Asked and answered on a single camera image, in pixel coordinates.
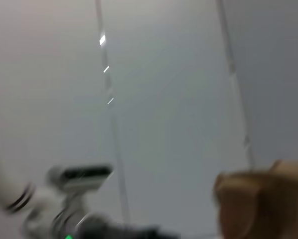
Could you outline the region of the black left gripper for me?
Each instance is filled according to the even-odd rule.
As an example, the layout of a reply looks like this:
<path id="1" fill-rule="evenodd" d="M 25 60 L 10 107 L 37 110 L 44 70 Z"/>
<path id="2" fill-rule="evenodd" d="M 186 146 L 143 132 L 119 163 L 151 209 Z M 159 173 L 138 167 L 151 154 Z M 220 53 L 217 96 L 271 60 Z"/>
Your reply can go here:
<path id="1" fill-rule="evenodd" d="M 179 239 L 177 233 L 162 231 L 156 226 L 138 227 L 119 224 L 97 216 L 87 216 L 79 223 L 77 239 Z"/>

